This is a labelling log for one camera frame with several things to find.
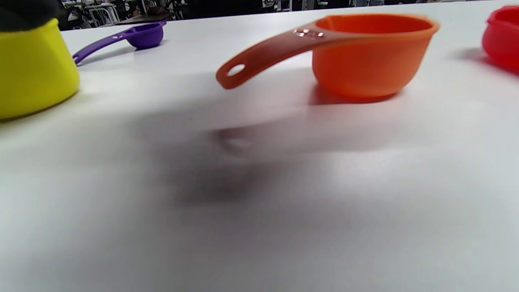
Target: purple handle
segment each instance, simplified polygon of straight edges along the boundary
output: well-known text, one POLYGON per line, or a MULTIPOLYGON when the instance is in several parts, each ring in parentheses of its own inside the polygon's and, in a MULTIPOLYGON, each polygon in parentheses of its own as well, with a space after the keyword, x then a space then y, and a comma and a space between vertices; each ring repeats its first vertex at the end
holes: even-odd
POLYGON ((98 51, 106 46, 109 46, 111 44, 114 44, 116 42, 120 42, 123 39, 127 38, 127 31, 118 32, 114 35, 107 36, 105 38, 100 39, 97 42, 94 42, 81 50, 79 50, 77 53, 72 55, 72 58, 74 59, 74 62, 76 62, 76 65, 81 63, 86 57, 93 54, 95 51, 98 51))

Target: white table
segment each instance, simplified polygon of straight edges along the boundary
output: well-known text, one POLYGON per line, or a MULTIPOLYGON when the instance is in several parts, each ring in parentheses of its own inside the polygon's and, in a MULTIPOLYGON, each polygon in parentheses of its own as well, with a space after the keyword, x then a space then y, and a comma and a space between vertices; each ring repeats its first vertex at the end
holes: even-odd
POLYGON ((519 291, 519 79, 480 61, 485 19, 513 3, 178 21, 158 48, 99 52, 76 97, 0 127, 0 290, 519 291), (214 79, 262 38, 355 12, 442 23, 398 98, 308 109, 310 54, 233 91, 214 79), (194 138, 277 117, 249 180, 194 138))

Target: orange measuring cup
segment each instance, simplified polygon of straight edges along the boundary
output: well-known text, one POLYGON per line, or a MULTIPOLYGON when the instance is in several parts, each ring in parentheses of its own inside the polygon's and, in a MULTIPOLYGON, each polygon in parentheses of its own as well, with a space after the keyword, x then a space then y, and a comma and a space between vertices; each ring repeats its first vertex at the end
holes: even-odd
POLYGON ((391 96, 415 76, 440 25, 420 16, 327 16, 239 53, 216 73, 226 89, 265 69, 313 50, 313 73, 327 91, 350 101, 391 96))

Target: measuring cup handle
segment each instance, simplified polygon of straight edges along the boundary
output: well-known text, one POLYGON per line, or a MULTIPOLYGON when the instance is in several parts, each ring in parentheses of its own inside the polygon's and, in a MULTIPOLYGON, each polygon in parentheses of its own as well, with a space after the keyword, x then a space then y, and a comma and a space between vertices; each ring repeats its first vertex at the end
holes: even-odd
POLYGON ((76 62, 76 65, 81 63, 86 57, 93 54, 95 51, 98 51, 106 46, 109 46, 111 44, 114 44, 116 42, 120 42, 123 39, 126 39, 126 35, 124 32, 116 33, 111 36, 107 36, 105 38, 102 38, 98 40, 97 42, 94 42, 81 50, 79 50, 77 53, 72 55, 72 58, 74 59, 74 62, 76 62))
POLYGON ((244 50, 218 69, 216 80, 225 89, 236 88, 269 67, 303 52, 368 38, 366 35, 325 30, 310 23, 244 50))

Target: purple measuring spoon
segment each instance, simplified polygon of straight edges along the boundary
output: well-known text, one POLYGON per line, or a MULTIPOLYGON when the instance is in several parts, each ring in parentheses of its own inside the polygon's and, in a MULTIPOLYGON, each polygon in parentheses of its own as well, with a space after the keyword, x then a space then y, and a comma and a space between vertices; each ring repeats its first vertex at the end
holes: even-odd
POLYGON ((164 30, 162 29, 164 25, 166 25, 165 21, 134 26, 128 30, 107 36, 84 47, 77 53, 73 54, 72 58, 77 65, 95 51, 98 51, 116 42, 120 42, 123 39, 127 40, 130 45, 137 49, 149 49, 156 47, 160 45, 160 42, 162 42, 162 39, 164 38, 164 30))

